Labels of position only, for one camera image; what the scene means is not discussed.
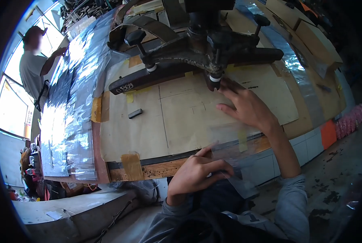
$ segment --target black knob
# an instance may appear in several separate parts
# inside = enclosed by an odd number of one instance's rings
[[[255,14],[254,20],[260,26],[269,26],[270,25],[270,21],[266,17],[264,17],[260,14]]]
[[[207,35],[207,42],[213,49],[227,48],[230,45],[229,40],[226,32],[211,32]]]
[[[135,30],[131,32],[126,38],[124,39],[124,42],[129,45],[138,45],[143,41],[143,38],[146,36],[146,32],[143,30]]]
[[[231,36],[227,32],[211,32],[207,35],[207,42],[213,50],[216,50],[215,63],[218,64],[221,56],[221,49],[228,49],[231,45]]]

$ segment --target man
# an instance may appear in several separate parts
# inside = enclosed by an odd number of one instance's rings
[[[43,76],[53,66],[54,60],[62,56],[66,47],[59,48],[49,58],[38,56],[41,53],[42,37],[48,28],[42,30],[38,26],[31,27],[23,37],[24,53],[19,62],[19,74],[25,91],[34,99],[34,106],[42,112],[49,86],[45,83]]]
[[[305,177],[277,118],[251,90],[234,81],[223,79],[218,92],[236,109],[226,104],[217,104],[217,109],[269,139],[282,184],[274,223],[250,211],[231,184],[221,180],[234,175],[233,168],[222,159],[210,159],[208,146],[190,156],[174,175],[162,213],[140,242],[309,242]]]

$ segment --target hand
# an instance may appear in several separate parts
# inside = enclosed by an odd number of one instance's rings
[[[224,160],[208,158],[211,145],[202,148],[195,155],[190,156],[179,168],[169,183],[166,202],[170,206],[177,206],[185,201],[185,194],[206,189],[218,180],[233,175],[232,166]],[[209,173],[225,170],[226,173],[217,173],[207,178]]]
[[[242,85],[227,78],[221,79],[218,90],[232,101],[236,109],[226,104],[217,104],[216,108],[227,115],[259,129],[264,134],[269,134],[272,129],[279,127],[278,119],[251,90],[246,90]]]
[[[53,52],[52,56],[54,56],[54,57],[62,56],[65,54],[66,51],[67,51],[66,47],[58,48],[55,52]]]

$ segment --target knob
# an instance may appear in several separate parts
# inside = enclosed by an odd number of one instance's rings
[[[254,20],[258,25],[258,26],[256,26],[256,30],[255,30],[255,35],[256,36],[258,36],[259,31],[261,30],[262,26],[269,26],[270,25],[270,21],[266,17],[264,17],[264,16],[262,16],[260,14],[255,14],[254,15]]]
[[[215,62],[220,61],[221,49],[227,49],[231,45],[231,37],[227,32],[212,32],[207,35],[207,42],[213,50],[216,50]]]
[[[146,32],[144,32],[143,30],[135,30],[125,37],[124,42],[129,46],[136,45],[142,56],[146,56],[146,51],[141,44],[145,36]]]
[[[270,25],[270,21],[266,17],[264,17],[260,14],[255,14],[254,20],[260,26],[269,26]]]

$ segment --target right hand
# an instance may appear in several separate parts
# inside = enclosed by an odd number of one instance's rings
[[[55,52],[53,52],[52,56],[62,56],[67,51],[66,47],[58,48]]]
[[[236,109],[226,104],[217,104],[216,108],[227,115],[259,129],[264,134],[269,134],[272,129],[279,127],[278,119],[251,90],[228,78],[222,78],[218,90],[232,101]]]

